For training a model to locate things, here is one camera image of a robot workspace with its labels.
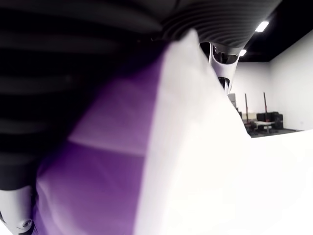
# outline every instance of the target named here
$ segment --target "purple fabric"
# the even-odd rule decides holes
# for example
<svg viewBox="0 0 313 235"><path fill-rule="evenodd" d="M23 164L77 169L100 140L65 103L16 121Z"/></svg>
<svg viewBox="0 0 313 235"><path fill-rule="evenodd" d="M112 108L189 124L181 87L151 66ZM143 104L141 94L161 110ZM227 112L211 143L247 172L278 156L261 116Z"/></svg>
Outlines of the purple fabric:
<svg viewBox="0 0 313 235"><path fill-rule="evenodd" d="M163 56L117 77L37 179L39 235L131 235Z"/></svg>

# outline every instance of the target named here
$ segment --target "metal pole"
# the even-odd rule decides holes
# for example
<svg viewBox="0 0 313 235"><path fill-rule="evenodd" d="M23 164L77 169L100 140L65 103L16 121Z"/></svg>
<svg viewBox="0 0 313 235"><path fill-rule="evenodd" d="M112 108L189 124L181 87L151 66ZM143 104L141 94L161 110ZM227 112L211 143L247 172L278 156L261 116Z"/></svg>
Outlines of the metal pole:
<svg viewBox="0 0 313 235"><path fill-rule="evenodd" d="M246 122L249 123L249 117L248 117L248 104L246 101Z"/></svg>
<svg viewBox="0 0 313 235"><path fill-rule="evenodd" d="M269 122L269 118L268 118L268 107L266 105L266 98L265 98L265 92L263 92L263 96L264 96L264 104L265 104L265 121Z"/></svg>

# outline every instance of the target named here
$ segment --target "white wall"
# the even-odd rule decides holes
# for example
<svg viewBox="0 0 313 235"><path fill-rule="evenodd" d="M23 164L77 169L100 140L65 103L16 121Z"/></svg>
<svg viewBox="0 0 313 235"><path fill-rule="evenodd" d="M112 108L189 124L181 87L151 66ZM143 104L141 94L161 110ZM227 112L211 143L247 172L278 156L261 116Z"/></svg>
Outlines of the white wall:
<svg viewBox="0 0 313 235"><path fill-rule="evenodd" d="M313 31L270 62L275 109L284 127L313 129Z"/></svg>
<svg viewBox="0 0 313 235"><path fill-rule="evenodd" d="M238 63L230 93L236 94L239 111L246 113L246 93L248 113L264 113L263 92L266 95L268 112L274 111L269 63Z"/></svg>

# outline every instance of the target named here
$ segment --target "cloth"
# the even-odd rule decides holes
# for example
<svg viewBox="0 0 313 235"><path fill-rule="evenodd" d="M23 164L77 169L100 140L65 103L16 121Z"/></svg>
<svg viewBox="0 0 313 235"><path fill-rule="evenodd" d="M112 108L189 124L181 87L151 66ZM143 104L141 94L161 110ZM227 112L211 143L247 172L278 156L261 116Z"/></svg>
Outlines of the cloth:
<svg viewBox="0 0 313 235"><path fill-rule="evenodd" d="M245 165L248 141L191 30L103 85L39 171L38 233L216 231L238 210L229 185Z"/></svg>

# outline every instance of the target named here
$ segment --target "ceiling light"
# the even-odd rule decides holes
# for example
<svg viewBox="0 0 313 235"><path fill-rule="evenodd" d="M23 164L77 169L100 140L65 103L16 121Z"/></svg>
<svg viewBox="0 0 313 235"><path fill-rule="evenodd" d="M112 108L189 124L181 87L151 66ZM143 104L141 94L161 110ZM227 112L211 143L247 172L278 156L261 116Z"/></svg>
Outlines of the ceiling light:
<svg viewBox="0 0 313 235"><path fill-rule="evenodd" d="M244 56L246 53L246 50L241 50L240 53L239 53L239 56Z"/></svg>
<svg viewBox="0 0 313 235"><path fill-rule="evenodd" d="M257 27L255 31L263 32L266 26L268 26L268 21L263 21L262 23L260 23L259 27Z"/></svg>

